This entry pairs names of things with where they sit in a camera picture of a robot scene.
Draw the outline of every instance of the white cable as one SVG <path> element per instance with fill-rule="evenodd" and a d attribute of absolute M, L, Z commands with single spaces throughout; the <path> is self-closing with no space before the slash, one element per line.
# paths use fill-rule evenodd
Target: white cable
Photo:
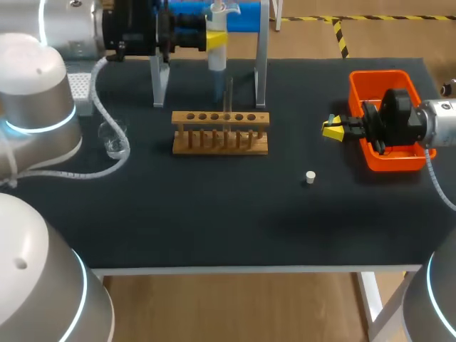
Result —
<path fill-rule="evenodd" d="M 16 158 L 14 157 L 14 152 L 13 149 L 11 148 L 8 139 L 5 136 L 5 133 L 3 133 L 2 130 L 0 130 L 0 141 L 3 142 L 6 148 L 6 157 L 8 158 L 8 163 L 9 163 L 9 169 L 11 171 L 11 176 L 9 179 L 6 179 L 4 181 L 0 182 L 0 186 L 2 186 L 5 183 L 8 183 L 10 187 L 17 187 L 17 162 Z"/>
<path fill-rule="evenodd" d="M 34 170 L 34 171 L 24 171 L 17 175 L 17 178 L 25 178 L 25 177 L 33 177 L 33 176 L 47 176 L 47 177 L 61 177 L 61 178 L 70 178 L 73 180 L 92 180 L 94 178 L 104 177 L 109 175 L 116 170 L 120 169 L 125 162 L 127 161 L 128 157 L 130 156 L 130 143 L 128 142 L 127 136 L 123 132 L 122 128 L 116 123 L 116 121 L 109 115 L 108 111 L 105 109 L 105 106 L 101 103 L 100 98 L 98 97 L 97 90 L 96 90 L 96 81 L 98 78 L 98 74 L 100 73 L 101 69 L 108 64 L 106 58 L 100 59 L 95 67 L 92 70 L 92 76 L 90 80 L 90 95 L 92 98 L 93 103 L 95 104 L 96 108 L 100 112 L 100 114 L 105 118 L 105 120 L 109 123 L 109 125 L 114 129 L 117 133 L 118 137 L 120 138 L 120 143 L 122 144 L 123 149 L 125 152 L 122 155 L 122 159 L 120 159 L 117 163 L 113 166 L 109 167 L 108 169 L 100 172 L 94 173 L 74 173 L 74 172 L 64 172 L 64 171 L 48 171 L 48 170 Z"/>
<path fill-rule="evenodd" d="M 439 182 L 437 181 L 437 177 L 435 176 L 435 173 L 434 173 L 434 168 L 432 167 L 432 163 L 430 161 L 430 156 L 429 156 L 429 150 L 428 149 L 425 150 L 425 154 L 426 154 L 426 165 L 427 165 L 427 168 L 429 170 L 430 179 L 432 180 L 432 183 L 434 184 L 434 187 L 437 190 L 437 193 L 439 194 L 440 198 L 442 198 L 443 202 L 448 207 L 450 207 L 452 210 L 456 211 L 456 205 L 454 205 L 448 199 L 448 197 L 445 195 L 445 193 L 443 193 L 443 190 L 440 187 Z"/>

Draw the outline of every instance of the yellow clamp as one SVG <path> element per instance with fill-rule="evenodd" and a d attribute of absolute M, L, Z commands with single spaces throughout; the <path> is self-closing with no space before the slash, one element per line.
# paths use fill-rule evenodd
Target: yellow clamp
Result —
<path fill-rule="evenodd" d="M 341 117 L 339 115 L 337 115 L 333 119 L 332 123 L 340 123 L 340 121 L 341 121 Z M 345 133 L 343 131 L 343 126 L 325 127 L 325 124 L 327 124 L 327 123 L 328 123 L 328 121 L 325 121 L 323 123 L 323 126 L 321 127 L 321 131 L 322 131 L 323 136 L 331 138 L 331 139 L 336 139 L 336 140 L 342 141 L 343 140 L 343 134 Z"/>
<path fill-rule="evenodd" d="M 226 31 L 206 31 L 206 50 L 227 45 L 228 33 Z"/>

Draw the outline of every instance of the small glass beaker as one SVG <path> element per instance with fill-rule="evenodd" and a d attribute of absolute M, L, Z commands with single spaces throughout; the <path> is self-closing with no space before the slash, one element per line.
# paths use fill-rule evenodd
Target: small glass beaker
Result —
<path fill-rule="evenodd" d="M 127 134 L 127 125 L 120 120 L 115 120 L 115 122 Z M 98 137 L 103 142 L 109 157 L 117 160 L 122 159 L 125 154 L 125 148 L 122 146 L 120 137 L 107 121 L 103 122 L 98 128 Z"/>

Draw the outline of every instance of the wooden test tube rack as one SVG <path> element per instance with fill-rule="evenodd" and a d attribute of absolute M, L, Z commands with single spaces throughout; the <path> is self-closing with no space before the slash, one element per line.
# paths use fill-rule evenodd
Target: wooden test tube rack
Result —
<path fill-rule="evenodd" d="M 269 113 L 172 112 L 172 152 L 186 155 L 267 155 Z M 196 129 L 211 125 L 218 129 Z M 256 130 L 241 131 L 246 126 Z"/>

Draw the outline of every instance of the cable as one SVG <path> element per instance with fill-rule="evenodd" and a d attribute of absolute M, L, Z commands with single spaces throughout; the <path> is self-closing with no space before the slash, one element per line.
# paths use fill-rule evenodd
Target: cable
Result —
<path fill-rule="evenodd" d="M 130 143 L 128 142 L 127 136 L 123 132 L 122 128 L 116 123 L 116 121 L 109 115 L 108 111 L 105 109 L 105 106 L 101 103 L 100 98 L 98 97 L 97 90 L 96 90 L 96 81 L 98 78 L 98 74 L 100 73 L 101 69 L 108 64 L 106 57 L 100 59 L 92 70 L 92 76 L 90 80 L 90 96 L 92 98 L 95 107 L 98 109 L 100 114 L 104 117 L 104 119 L 109 123 L 109 125 L 114 129 L 117 133 L 118 137 L 120 138 L 120 143 L 125 150 L 125 153 L 117 163 L 113 166 L 109 167 L 106 170 L 94 172 L 94 173 L 74 173 L 74 172 L 65 172 L 65 171 L 48 171 L 48 170 L 33 170 L 33 171 L 24 171 L 17 175 L 17 178 L 25 178 L 25 177 L 35 177 L 35 176 L 47 176 L 47 177 L 60 177 L 60 178 L 69 178 L 72 180 L 92 180 L 95 178 L 101 178 L 106 175 L 109 175 L 116 170 L 120 169 L 125 162 L 127 161 L 128 157 L 130 156 Z"/>
<path fill-rule="evenodd" d="M 456 205 L 454 205 L 448 199 L 448 197 L 443 193 L 443 190 L 440 187 L 439 182 L 437 181 L 437 177 L 435 176 L 435 173 L 434 173 L 434 168 L 432 167 L 432 163 L 430 161 L 430 156 L 429 156 L 429 150 L 428 149 L 425 150 L 425 154 L 426 154 L 426 165 L 427 165 L 427 168 L 429 170 L 430 179 L 432 180 L 432 183 L 434 184 L 434 187 L 437 190 L 437 193 L 439 194 L 440 198 L 443 200 L 443 202 L 448 207 L 450 207 L 452 210 L 456 211 Z"/>

